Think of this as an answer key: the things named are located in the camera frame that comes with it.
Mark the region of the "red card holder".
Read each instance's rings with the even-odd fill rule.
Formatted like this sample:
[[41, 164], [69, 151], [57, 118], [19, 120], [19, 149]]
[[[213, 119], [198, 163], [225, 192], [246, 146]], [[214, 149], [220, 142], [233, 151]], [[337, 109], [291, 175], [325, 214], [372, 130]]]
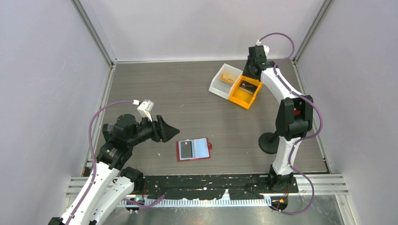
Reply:
[[[192, 141], [192, 152], [193, 152], [192, 158], [181, 159], [180, 143], [183, 141]], [[176, 142], [176, 159], [177, 159], [177, 162], [208, 159], [208, 158], [211, 158], [211, 150], [212, 150], [212, 144], [210, 143], [208, 138], [187, 139], [187, 140], [177, 141]]]

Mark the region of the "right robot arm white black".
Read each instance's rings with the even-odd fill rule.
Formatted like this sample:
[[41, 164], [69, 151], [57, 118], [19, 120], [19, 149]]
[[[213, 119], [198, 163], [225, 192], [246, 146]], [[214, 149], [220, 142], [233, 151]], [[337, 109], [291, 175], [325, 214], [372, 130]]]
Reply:
[[298, 141], [305, 138], [313, 126], [313, 98], [302, 95], [281, 74], [273, 61], [267, 60], [268, 47], [255, 45], [248, 48], [248, 57], [243, 76], [262, 82], [279, 103], [273, 133], [263, 133], [258, 139], [260, 149], [267, 154], [275, 154], [270, 166], [266, 187], [273, 192], [281, 192], [293, 181]]

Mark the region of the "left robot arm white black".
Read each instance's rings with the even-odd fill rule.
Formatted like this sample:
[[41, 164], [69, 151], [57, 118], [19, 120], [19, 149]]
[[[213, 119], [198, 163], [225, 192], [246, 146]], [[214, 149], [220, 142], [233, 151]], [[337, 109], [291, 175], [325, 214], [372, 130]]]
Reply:
[[105, 144], [101, 146], [89, 178], [74, 202], [60, 217], [53, 217], [51, 225], [99, 225], [118, 203], [130, 193], [139, 194], [145, 185], [144, 175], [125, 163], [133, 148], [146, 140], [167, 142], [180, 133], [160, 116], [151, 121], [123, 114], [115, 124], [104, 124]]

